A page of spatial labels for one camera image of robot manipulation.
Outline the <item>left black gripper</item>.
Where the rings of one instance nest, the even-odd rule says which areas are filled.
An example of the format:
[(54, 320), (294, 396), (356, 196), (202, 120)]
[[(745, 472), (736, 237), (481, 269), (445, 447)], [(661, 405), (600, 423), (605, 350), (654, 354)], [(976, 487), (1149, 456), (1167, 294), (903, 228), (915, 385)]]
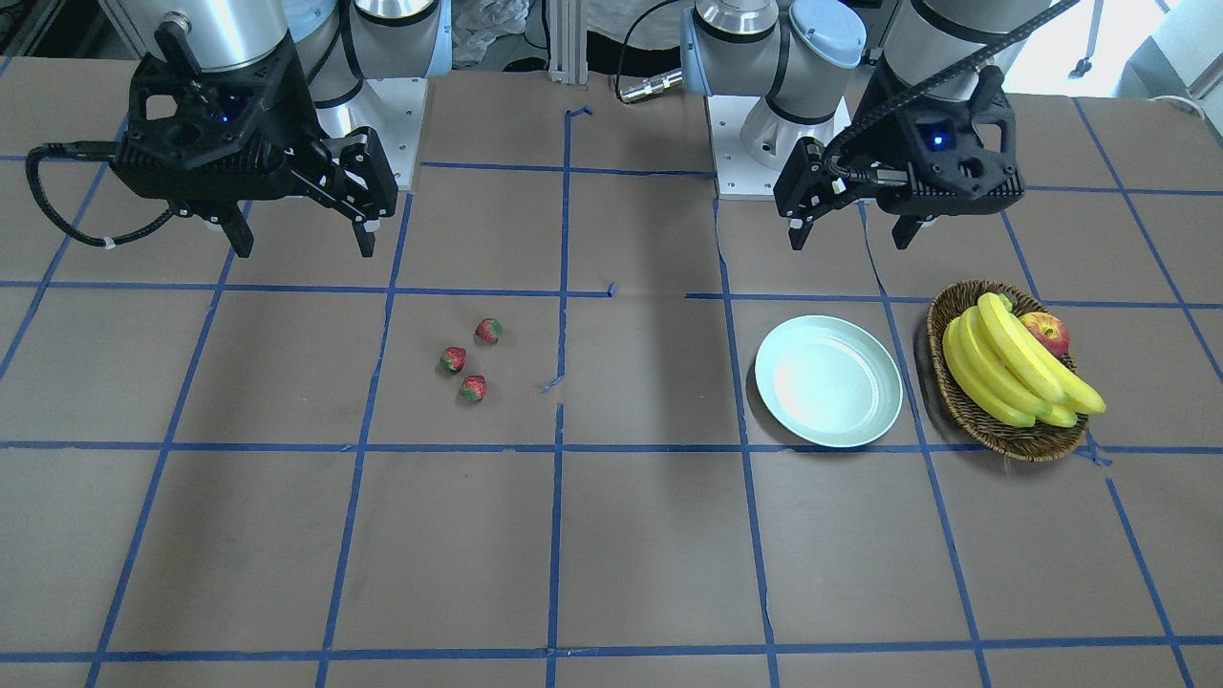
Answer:
[(1021, 200), (1015, 112), (1000, 90), (1003, 73), (987, 66), (967, 77), (970, 94), (963, 101), (917, 97), (848, 141), (839, 164), (852, 175), (843, 178), (843, 192), (833, 187), (829, 164), (808, 152), (815, 141), (800, 139), (774, 186), (779, 215), (791, 218), (791, 248), (804, 249), (812, 219), (852, 200), (874, 199), (899, 215), (892, 226), (899, 251), (931, 215), (988, 215)]

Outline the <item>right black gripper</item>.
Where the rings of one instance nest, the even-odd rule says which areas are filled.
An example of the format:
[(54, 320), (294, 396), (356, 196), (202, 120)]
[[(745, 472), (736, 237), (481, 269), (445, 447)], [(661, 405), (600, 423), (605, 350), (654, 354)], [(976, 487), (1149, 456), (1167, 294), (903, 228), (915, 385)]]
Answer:
[(363, 258), (375, 254), (375, 218), (397, 207), (375, 131), (329, 139), (309, 98), (291, 34), (272, 51), (208, 71), (181, 21), (164, 21), (128, 90), (128, 126), (110, 165), (137, 196), (172, 204), (232, 204), (219, 229), (238, 258), (254, 247), (240, 200), (307, 196), (353, 221)]

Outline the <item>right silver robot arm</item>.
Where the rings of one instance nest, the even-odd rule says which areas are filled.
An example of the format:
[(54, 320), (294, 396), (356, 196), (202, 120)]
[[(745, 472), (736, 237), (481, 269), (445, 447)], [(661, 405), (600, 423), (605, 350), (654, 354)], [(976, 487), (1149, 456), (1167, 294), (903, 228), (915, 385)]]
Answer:
[(305, 197), (364, 257), (415, 174), (419, 104), (453, 65), (449, 1), (119, 1), (146, 46), (110, 163), (136, 196), (248, 257), (242, 204)]

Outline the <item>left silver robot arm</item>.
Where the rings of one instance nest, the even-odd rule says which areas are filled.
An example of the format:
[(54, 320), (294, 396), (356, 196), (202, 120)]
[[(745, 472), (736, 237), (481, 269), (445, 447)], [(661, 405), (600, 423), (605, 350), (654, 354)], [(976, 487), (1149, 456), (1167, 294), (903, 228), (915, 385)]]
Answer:
[(1025, 196), (1003, 90), (1015, 49), (1069, 9), (1053, 1), (900, 1), (844, 130), (837, 112), (868, 40), (840, 1), (693, 1), (681, 73), (701, 97), (752, 97), (740, 141), (777, 171), (794, 249), (857, 200), (896, 219), (906, 248), (943, 215), (992, 215)]

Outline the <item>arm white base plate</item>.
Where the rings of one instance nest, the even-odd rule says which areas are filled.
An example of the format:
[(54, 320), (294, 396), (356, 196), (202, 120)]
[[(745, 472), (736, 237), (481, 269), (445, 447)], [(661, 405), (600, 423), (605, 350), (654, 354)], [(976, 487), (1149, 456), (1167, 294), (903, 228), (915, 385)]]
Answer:
[(371, 126), (379, 136), (397, 189), (415, 188), (429, 81), (423, 77), (361, 81), (341, 97), (316, 103), (331, 137)]
[(826, 144), (851, 122), (843, 97), (830, 119), (813, 125), (783, 119), (764, 97), (707, 97), (706, 105), (718, 191), (728, 200), (774, 200), (796, 142)]

